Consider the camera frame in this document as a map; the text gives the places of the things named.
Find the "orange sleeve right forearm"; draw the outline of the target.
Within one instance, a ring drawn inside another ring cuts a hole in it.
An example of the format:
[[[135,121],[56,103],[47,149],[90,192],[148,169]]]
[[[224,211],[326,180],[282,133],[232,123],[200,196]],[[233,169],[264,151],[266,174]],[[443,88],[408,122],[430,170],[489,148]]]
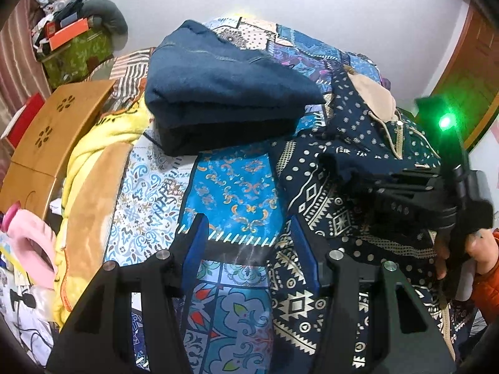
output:
[[[498,233],[493,231],[493,235],[498,244]],[[487,324],[498,318],[498,261],[488,274],[481,275],[475,271],[471,298]]]

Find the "person right hand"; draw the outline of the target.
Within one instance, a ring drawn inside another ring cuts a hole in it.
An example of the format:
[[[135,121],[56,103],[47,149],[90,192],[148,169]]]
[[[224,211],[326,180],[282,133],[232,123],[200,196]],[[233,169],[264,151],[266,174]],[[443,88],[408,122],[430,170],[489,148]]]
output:
[[[442,280],[447,275],[446,260],[450,257],[447,237],[443,233],[437,233],[434,241],[436,253],[436,277]],[[465,251],[476,262],[476,272],[488,274],[498,261],[498,244],[492,229],[480,229],[474,234],[467,236]]]

